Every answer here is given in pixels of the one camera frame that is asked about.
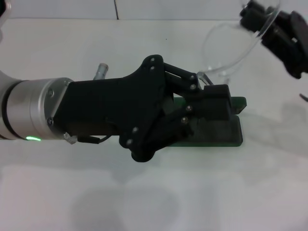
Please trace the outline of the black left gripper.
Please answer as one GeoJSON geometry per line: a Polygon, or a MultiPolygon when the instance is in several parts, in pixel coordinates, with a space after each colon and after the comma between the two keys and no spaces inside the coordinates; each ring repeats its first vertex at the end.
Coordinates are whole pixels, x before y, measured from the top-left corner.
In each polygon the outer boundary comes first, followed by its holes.
{"type": "Polygon", "coordinates": [[[170,146],[230,146],[229,108],[187,105],[163,119],[169,94],[164,60],[152,55],[126,77],[70,83],[53,120],[72,136],[117,135],[138,162],[170,146]]]}

